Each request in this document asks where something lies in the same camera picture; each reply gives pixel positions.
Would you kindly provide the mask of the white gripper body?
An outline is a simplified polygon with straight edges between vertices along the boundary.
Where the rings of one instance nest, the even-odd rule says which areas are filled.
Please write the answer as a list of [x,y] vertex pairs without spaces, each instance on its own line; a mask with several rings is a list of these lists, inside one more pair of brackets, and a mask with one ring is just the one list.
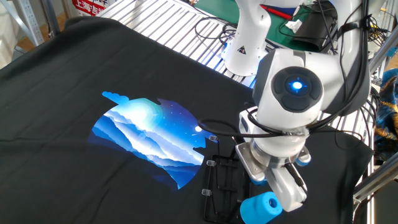
[[269,184],[286,212],[298,209],[307,199],[307,186],[293,163],[300,158],[308,161],[307,136],[254,138],[253,134],[262,134],[263,130],[249,120],[248,114],[239,114],[240,133],[250,135],[238,145],[239,160],[255,184]]

